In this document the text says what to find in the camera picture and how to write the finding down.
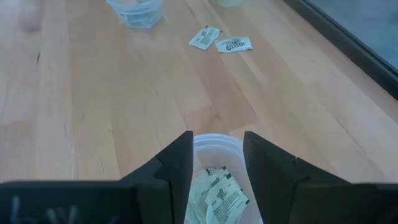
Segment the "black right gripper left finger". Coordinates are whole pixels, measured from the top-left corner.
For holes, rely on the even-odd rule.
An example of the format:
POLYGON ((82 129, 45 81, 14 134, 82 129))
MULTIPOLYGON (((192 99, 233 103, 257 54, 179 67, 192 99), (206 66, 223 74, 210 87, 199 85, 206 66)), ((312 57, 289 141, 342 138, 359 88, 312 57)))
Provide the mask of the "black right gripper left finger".
POLYGON ((183 224, 192 173, 185 131, 119 180, 0 184, 0 224, 183 224))

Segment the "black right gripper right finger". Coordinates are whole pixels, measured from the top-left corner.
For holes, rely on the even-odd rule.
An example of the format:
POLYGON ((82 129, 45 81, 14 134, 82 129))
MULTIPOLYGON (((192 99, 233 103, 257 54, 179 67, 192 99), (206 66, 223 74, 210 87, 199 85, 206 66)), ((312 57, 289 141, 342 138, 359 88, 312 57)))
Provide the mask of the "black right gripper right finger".
POLYGON ((246 170, 264 224, 398 224, 398 184, 354 184, 247 131, 246 170))

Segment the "green white sweetener packet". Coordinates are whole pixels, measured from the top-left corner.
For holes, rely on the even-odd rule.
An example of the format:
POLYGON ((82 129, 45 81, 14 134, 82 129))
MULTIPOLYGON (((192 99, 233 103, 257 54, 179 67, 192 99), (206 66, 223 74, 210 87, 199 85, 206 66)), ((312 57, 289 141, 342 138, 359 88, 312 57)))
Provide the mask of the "green white sweetener packet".
POLYGON ((189 41, 189 45, 201 50, 207 50, 209 46, 219 37, 221 32, 221 29, 205 26, 192 37, 192 39, 189 41))
POLYGON ((203 169, 194 175, 188 196, 185 221, 188 224, 206 224, 208 205, 205 199, 209 190, 229 174, 226 167, 203 169))
POLYGON ((206 224, 237 224, 250 200, 235 179, 223 177, 206 196, 206 224))
POLYGON ((215 46, 220 53, 234 53, 252 50, 253 46, 248 36, 231 37, 215 41, 215 46))

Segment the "clear plastic cup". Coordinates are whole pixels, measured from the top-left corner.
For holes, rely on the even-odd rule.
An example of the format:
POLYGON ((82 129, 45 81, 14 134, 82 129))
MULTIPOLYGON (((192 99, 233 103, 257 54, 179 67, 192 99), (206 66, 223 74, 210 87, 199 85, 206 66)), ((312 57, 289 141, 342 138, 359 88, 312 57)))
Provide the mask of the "clear plastic cup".
POLYGON ((149 29, 162 17, 163 0, 106 0, 119 20, 135 29, 149 29))
POLYGON ((225 134, 201 134, 194 137, 193 175, 203 169, 226 167, 250 200, 237 224, 264 224, 246 171, 243 142, 225 134))

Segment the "black aluminium table frame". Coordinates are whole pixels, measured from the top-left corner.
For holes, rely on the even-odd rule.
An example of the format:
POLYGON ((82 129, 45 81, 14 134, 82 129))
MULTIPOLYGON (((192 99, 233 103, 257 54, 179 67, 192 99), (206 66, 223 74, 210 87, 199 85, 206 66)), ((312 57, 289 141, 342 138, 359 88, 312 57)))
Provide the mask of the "black aluminium table frame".
POLYGON ((310 0, 282 0, 398 100, 398 69, 316 7, 310 0))

